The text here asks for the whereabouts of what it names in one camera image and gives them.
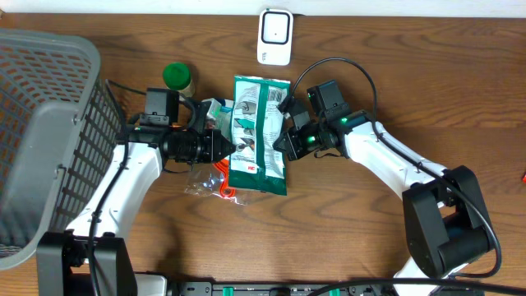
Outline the grey plastic mesh basket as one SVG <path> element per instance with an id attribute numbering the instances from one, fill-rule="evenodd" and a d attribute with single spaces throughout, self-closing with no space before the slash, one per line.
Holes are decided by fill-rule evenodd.
<path id="1" fill-rule="evenodd" d="M 118 112 L 87 39 L 1 32 L 1 267 L 30 259 L 89 202 L 113 157 Z"/>

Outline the white barcode scanner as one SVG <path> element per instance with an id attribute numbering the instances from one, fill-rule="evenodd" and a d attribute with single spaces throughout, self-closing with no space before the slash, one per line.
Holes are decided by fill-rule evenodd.
<path id="1" fill-rule="evenodd" d="M 266 8 L 261 12 L 256 48 L 257 61 L 272 66 L 287 66 L 292 55 L 293 14 Z"/>

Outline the red dustpan brush package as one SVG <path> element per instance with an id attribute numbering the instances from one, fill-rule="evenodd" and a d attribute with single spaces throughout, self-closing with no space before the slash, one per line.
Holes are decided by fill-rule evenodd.
<path id="1" fill-rule="evenodd" d="M 229 159 L 214 164 L 195 164 L 187 176 L 186 194 L 218 197 L 238 205 L 247 204 L 243 190 L 229 186 Z"/>

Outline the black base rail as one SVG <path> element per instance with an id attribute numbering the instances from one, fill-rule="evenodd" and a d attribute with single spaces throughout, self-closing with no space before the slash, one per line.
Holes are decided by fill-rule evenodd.
<path id="1" fill-rule="evenodd" d="M 137 283 L 140 296 L 307 296 L 323 287 L 323 284 L 213 284 L 210 282 L 167 283 L 165 289 L 159 284 L 152 288 Z M 365 284 L 332 289 L 325 296 L 395 296 L 398 290 L 387 284 Z"/>

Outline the green lid white jar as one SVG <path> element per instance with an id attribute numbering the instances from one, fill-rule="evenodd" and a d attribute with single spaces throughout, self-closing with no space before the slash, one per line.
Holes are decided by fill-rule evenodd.
<path id="1" fill-rule="evenodd" d="M 190 68 L 185 63 L 174 62 L 167 65 L 163 70 L 163 79 L 170 90 L 176 90 L 186 97 L 195 94 Z"/>

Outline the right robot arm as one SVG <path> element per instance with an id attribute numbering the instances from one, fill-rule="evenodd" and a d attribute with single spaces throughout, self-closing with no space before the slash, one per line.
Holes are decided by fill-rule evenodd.
<path id="1" fill-rule="evenodd" d="M 501 250 L 473 171 L 427 160 L 365 111 L 323 112 L 319 122 L 306 118 L 283 132 L 274 148 L 289 160 L 335 148 L 402 200 L 410 258 L 391 284 L 398 295 L 432 295 L 439 280 L 460 276 L 466 265 Z"/>

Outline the green grip gloves package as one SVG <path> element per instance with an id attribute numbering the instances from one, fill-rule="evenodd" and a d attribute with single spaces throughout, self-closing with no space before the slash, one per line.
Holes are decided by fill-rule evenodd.
<path id="1" fill-rule="evenodd" d="M 239 189 L 287 194 L 284 154 L 273 144 L 282 132 L 278 106 L 288 95 L 289 81 L 257 76 L 234 77 L 228 185 Z"/>

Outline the pale green wipes packet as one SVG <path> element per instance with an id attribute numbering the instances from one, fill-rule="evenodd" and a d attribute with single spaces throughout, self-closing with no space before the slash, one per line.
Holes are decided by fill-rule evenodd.
<path id="1" fill-rule="evenodd" d="M 205 118 L 205 129 L 218 129 L 225 138 L 229 139 L 231 137 L 233 101 L 210 98 L 203 100 L 203 103 L 210 103 Z"/>

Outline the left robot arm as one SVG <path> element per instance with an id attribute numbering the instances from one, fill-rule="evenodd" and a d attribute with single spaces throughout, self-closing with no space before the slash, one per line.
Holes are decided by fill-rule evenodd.
<path id="1" fill-rule="evenodd" d="M 177 294 L 177 286 L 167 276 L 133 270 L 127 236 L 145 194 L 167 161 L 214 164 L 234 151 L 234 144 L 216 129 L 126 125 L 85 208 L 64 231 L 47 232 L 39 240 L 39 294 Z"/>

